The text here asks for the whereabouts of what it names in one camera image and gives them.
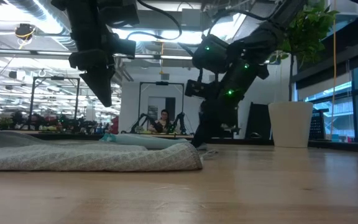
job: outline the glass window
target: glass window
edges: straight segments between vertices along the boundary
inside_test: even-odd
[[[353,101],[351,97],[335,100],[334,116],[332,117],[332,101],[314,104],[316,110],[329,109],[324,113],[326,134],[331,134],[331,121],[334,122],[333,134],[354,137]]]
[[[335,94],[338,93],[347,93],[352,90],[352,82],[343,83],[342,85],[338,85],[335,87]],[[311,95],[305,98],[305,101],[318,100],[320,98],[324,98],[327,96],[332,96],[334,93],[334,88],[330,88],[329,90],[322,91],[321,93],[317,93],[315,95]]]

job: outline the table surface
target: table surface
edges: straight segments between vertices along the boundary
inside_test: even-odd
[[[358,153],[210,147],[193,172],[0,172],[0,224],[358,223]]]

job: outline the ceiling duct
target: ceiling duct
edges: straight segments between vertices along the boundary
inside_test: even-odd
[[[15,6],[24,13],[34,16],[39,22],[37,25],[42,31],[47,33],[58,33],[70,35],[69,22],[64,12],[55,9],[50,0],[5,0],[6,3]],[[76,51],[74,40],[69,37],[54,37],[70,51]]]

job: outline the plant pot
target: plant pot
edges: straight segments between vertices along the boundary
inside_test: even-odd
[[[279,102],[268,105],[274,145],[308,147],[313,104]]]

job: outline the ceiling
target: ceiling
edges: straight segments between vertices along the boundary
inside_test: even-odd
[[[23,0],[23,2],[32,3],[37,2],[44,6],[46,19],[40,20],[26,10],[26,8],[19,8],[12,4],[0,4],[0,49],[18,49],[23,50],[48,50],[48,51],[69,51],[67,45],[63,44],[62,39],[67,39],[67,34],[64,36],[50,37],[45,36],[45,33],[60,32],[63,28],[70,31],[70,24],[67,16],[50,5],[50,0]],[[10,0],[3,0],[0,2],[12,2]],[[201,35],[211,24],[211,15],[215,14],[218,9],[225,7],[236,7],[238,9],[249,10],[255,0],[189,0],[181,3],[180,1],[159,0],[159,1],[145,1],[147,4],[161,8],[175,17],[183,26],[183,36],[179,39],[180,42],[187,42],[197,44],[201,42]],[[176,27],[172,21],[169,21],[164,15],[154,11],[150,11],[140,5],[138,6],[138,16],[140,24],[135,27],[123,27],[122,29],[112,29],[120,35],[120,38],[126,36],[136,30],[146,30],[154,34],[162,35],[164,37],[175,37],[177,35]],[[198,14],[200,20],[194,24],[188,22],[186,17],[182,17],[185,13],[191,15]],[[218,24],[212,30],[212,33],[219,36],[228,42],[235,38],[235,35],[241,29],[246,20],[245,16],[235,14],[226,18],[221,24]],[[14,35],[14,30],[20,23],[27,23],[36,26],[34,37],[30,42],[23,44]],[[164,55],[179,55],[188,56],[175,41],[167,41],[164,44],[155,42],[156,39],[150,38],[146,35],[133,35],[132,40],[137,41],[137,54],[164,54]],[[93,96],[92,91],[80,81],[80,102],[78,108],[93,105],[99,116],[106,114],[119,114],[121,109],[121,88],[122,82],[155,82],[161,80],[160,72],[169,73],[170,82],[186,82],[187,79],[195,79],[199,71],[193,67],[189,60],[118,60],[117,73],[112,81],[113,95],[112,100],[115,102],[111,108],[104,108],[101,103]],[[9,78],[9,72],[18,71],[20,78]],[[29,100],[31,94],[32,77],[39,74],[45,77],[54,75],[64,76],[65,78],[79,78],[81,73],[75,68],[71,68],[67,60],[62,59],[45,59],[37,57],[29,58],[14,58],[12,56],[0,55],[0,113],[5,111],[12,111],[21,109],[28,111]],[[204,80],[209,80],[207,71],[204,72]],[[50,110],[54,113],[73,114],[75,105],[76,83],[71,80],[54,81],[45,80],[47,82],[39,85],[36,88],[35,102],[37,101],[36,110]],[[48,86],[60,86],[58,91],[51,90]],[[56,95],[56,99],[48,99],[48,97]]]

